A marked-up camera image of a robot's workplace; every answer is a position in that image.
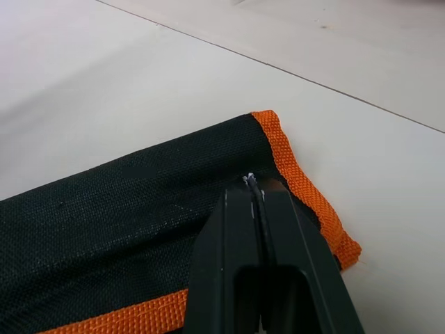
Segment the fabric edge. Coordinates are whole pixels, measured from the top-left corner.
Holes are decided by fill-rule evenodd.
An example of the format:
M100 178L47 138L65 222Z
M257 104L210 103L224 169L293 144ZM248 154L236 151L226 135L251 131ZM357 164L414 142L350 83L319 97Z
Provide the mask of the fabric edge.
M159 334L174 331L184 325L187 293L187 289L180 290L157 299L50 329L41 334L105 332ZM114 331L105 328L110 324L113 325Z
M335 210L298 165L277 114L266 110L253 112L251 115L263 129L272 149L275 165L291 192L317 215L321 234L338 257L341 268L346 269L356 263L362 251L360 245L348 236Z

